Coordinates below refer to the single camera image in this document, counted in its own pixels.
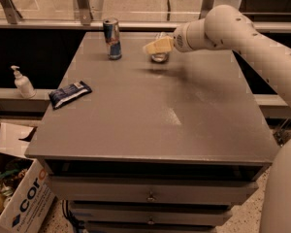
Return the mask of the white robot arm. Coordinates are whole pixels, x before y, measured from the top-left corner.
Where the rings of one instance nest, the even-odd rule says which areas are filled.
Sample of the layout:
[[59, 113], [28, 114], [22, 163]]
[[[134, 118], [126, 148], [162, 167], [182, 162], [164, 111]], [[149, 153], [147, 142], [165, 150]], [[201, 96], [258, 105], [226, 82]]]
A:
[[[232, 6], [216, 6], [204, 18], [187, 22], [171, 36], [144, 46], [150, 55], [172, 50], [233, 50], [291, 108], [291, 49], [256, 31], [253, 22]], [[291, 139], [271, 167], [259, 233], [291, 233]]]

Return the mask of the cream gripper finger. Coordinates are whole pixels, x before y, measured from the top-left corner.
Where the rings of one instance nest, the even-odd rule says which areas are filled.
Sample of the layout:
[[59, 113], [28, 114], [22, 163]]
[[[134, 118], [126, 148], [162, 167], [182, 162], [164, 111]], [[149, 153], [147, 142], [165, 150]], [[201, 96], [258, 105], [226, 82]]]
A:
[[152, 41], [143, 47], [143, 51], [146, 54], [157, 54], [170, 52], [173, 50], [174, 41], [170, 36], [164, 36], [155, 41]]

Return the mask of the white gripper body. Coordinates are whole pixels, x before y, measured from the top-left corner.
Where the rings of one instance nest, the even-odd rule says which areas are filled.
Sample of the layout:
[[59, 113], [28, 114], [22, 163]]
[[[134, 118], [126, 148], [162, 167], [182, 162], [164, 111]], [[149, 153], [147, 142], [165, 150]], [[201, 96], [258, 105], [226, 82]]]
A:
[[187, 29], [188, 23], [185, 23], [177, 27], [173, 33], [175, 48], [180, 52], [192, 51], [192, 48], [190, 47], [187, 40]]

